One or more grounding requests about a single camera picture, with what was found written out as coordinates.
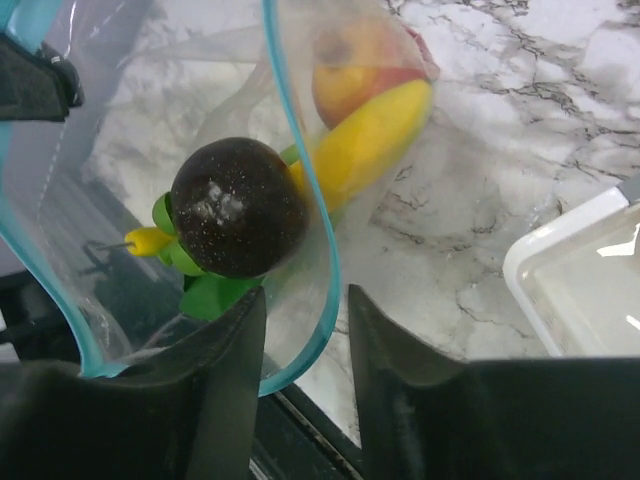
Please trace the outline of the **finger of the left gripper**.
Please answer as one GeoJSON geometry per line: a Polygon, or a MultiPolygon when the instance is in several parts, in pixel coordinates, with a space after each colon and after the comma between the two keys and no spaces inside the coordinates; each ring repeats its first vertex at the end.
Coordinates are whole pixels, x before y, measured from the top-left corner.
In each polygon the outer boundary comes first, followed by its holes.
{"type": "Polygon", "coordinates": [[[45,42],[35,53],[1,34],[1,120],[64,122],[84,104],[74,65],[45,42]]]}

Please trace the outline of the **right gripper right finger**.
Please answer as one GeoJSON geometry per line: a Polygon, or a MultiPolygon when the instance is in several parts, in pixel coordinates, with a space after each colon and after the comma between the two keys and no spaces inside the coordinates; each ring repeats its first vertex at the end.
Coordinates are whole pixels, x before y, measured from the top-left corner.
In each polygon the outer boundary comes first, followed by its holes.
{"type": "Polygon", "coordinates": [[[635,358],[458,361],[348,289],[368,479],[635,479],[635,358]]]}

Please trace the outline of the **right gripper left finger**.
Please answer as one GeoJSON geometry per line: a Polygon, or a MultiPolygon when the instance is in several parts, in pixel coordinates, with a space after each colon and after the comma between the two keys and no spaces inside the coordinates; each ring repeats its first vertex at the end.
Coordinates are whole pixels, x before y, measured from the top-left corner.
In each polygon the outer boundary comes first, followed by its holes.
{"type": "Polygon", "coordinates": [[[266,331],[261,288],[113,378],[1,368],[5,479],[244,479],[266,331]]]}

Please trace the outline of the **clear zip top bag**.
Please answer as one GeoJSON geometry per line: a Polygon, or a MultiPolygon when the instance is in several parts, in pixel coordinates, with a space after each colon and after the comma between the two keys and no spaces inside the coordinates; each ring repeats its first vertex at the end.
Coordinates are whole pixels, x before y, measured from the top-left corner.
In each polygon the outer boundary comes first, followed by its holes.
{"type": "Polygon", "coordinates": [[[259,392],[334,330],[440,69],[376,1],[5,1],[1,237],[113,377],[266,296],[259,392]]]}

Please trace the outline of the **dark purple toy mangosteen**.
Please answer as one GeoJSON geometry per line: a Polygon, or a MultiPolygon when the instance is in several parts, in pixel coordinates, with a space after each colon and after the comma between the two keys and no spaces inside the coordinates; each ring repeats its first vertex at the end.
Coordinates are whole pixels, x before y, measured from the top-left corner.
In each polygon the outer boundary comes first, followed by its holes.
{"type": "Polygon", "coordinates": [[[262,276],[301,246],[309,206],[280,155],[265,143],[227,137],[194,151],[170,189],[179,244],[206,272],[262,276]]]}

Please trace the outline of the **yellow toy banana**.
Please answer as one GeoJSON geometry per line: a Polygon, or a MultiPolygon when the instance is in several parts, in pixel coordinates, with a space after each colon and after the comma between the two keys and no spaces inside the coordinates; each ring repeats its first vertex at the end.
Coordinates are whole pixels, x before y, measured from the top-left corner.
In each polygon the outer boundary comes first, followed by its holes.
{"type": "MultiPolygon", "coordinates": [[[[319,139],[310,151],[310,161],[327,213],[333,214],[375,183],[405,154],[426,120],[431,97],[429,82],[406,82],[367,101],[319,139]]],[[[197,149],[227,137],[216,138],[197,149]]],[[[295,148],[277,153],[307,201],[311,221],[313,194],[305,178],[302,151],[295,148]]],[[[191,260],[179,244],[173,222],[168,242],[152,240],[154,226],[127,235],[132,254],[153,256],[156,247],[162,248],[175,238],[178,249],[191,260]]]]}

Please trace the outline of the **red yellow toy apple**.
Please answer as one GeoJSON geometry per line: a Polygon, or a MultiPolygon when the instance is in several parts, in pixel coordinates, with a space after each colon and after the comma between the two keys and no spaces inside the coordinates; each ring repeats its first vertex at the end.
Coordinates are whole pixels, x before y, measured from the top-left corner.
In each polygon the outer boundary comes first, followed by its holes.
{"type": "Polygon", "coordinates": [[[407,25],[360,17],[322,31],[313,45],[312,96],[328,129],[375,96],[440,68],[423,37],[407,25]]]}

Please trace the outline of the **white perforated plastic basket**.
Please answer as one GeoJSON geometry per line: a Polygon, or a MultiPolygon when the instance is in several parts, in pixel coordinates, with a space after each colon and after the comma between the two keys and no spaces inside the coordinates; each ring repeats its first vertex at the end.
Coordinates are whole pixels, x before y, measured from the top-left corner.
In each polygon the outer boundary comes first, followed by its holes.
{"type": "Polygon", "coordinates": [[[520,238],[503,275],[550,355],[638,356],[638,177],[520,238]]]}

